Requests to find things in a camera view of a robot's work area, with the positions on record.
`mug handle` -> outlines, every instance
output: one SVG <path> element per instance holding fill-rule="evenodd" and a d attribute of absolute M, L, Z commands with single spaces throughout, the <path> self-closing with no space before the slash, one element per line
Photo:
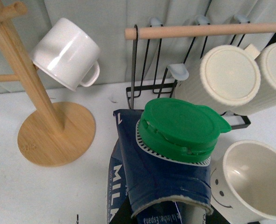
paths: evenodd
<path fill-rule="evenodd" d="M 249 44 L 244 50 L 248 52 L 254 60 L 260 55 L 260 51 L 253 44 Z"/>
<path fill-rule="evenodd" d="M 80 82 L 81 86 L 83 87 L 89 87 L 91 85 L 93 85 L 93 83 L 95 83 L 95 81 L 97 80 L 97 78 L 99 77 L 99 72 L 100 72 L 100 69 L 99 69 L 99 63 L 96 61 L 94 63 L 94 74 L 93 76 L 91 77 L 91 79 L 89 81 L 87 81 L 86 83 L 83 83 L 82 81 Z"/>

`white table surface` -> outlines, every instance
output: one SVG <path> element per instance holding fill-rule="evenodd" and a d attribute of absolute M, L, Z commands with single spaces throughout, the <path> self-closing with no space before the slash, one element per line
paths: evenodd
<path fill-rule="evenodd" d="M 96 120 L 91 147 L 76 161 L 57 168 L 29 162 L 17 146 L 23 121 L 35 108 L 25 92 L 0 94 L 0 224 L 106 223 L 108 164 L 118 138 L 113 111 L 127 109 L 130 83 L 48 90 L 52 102 L 71 101 L 89 109 Z M 143 93 L 135 109 L 154 98 Z M 276 148 L 276 107 L 249 116 L 245 129 L 221 134 L 212 154 L 219 159 L 238 140 L 258 140 Z"/>

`green plastic cap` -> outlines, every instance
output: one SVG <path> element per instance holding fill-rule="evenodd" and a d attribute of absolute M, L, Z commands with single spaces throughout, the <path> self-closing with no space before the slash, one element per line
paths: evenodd
<path fill-rule="evenodd" d="M 231 131 L 227 121 L 213 109 L 173 98 L 149 101 L 138 128 L 149 148 L 182 162 L 207 159 L 220 133 Z"/>

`ceramic mug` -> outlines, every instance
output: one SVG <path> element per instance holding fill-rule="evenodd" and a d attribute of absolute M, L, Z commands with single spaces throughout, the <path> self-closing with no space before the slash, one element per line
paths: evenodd
<path fill-rule="evenodd" d="M 249 103 L 232 110 L 237 114 L 250 115 L 276 105 L 276 43 L 263 49 L 256 62 L 261 73 L 260 89 Z"/>
<path fill-rule="evenodd" d="M 99 77 L 98 45 L 77 25 L 61 18 L 30 53 L 33 63 L 72 91 L 91 86 Z M 88 71 L 94 74 L 82 82 Z"/>
<path fill-rule="evenodd" d="M 211 204 L 231 224 L 276 220 L 276 150 L 258 141 L 232 144 L 212 165 Z"/>
<path fill-rule="evenodd" d="M 231 45 L 211 49 L 189 69 L 188 79 L 177 85 L 175 98 L 206 105 L 219 114 L 246 104 L 259 90 L 255 62 L 259 53 L 252 44 L 244 50 Z"/>

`wooden stand base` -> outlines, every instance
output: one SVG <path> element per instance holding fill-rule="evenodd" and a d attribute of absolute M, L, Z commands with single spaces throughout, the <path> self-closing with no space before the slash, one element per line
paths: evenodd
<path fill-rule="evenodd" d="M 83 155 L 95 136 L 95 120 L 85 107 L 71 102 L 53 103 L 62 119 L 64 131 L 49 133 L 38 111 L 22 124 L 18 133 L 18 147 L 31 162 L 56 167 L 70 163 Z"/>

